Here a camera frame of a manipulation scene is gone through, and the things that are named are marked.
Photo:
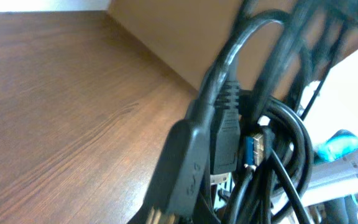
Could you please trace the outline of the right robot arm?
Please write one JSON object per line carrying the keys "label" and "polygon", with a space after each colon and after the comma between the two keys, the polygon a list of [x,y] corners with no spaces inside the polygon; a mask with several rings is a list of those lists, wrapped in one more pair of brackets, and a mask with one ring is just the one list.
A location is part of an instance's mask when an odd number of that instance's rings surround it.
{"label": "right robot arm", "polygon": [[301,195],[304,207],[323,204],[325,223],[358,223],[358,137],[333,136],[318,148],[318,164]]}

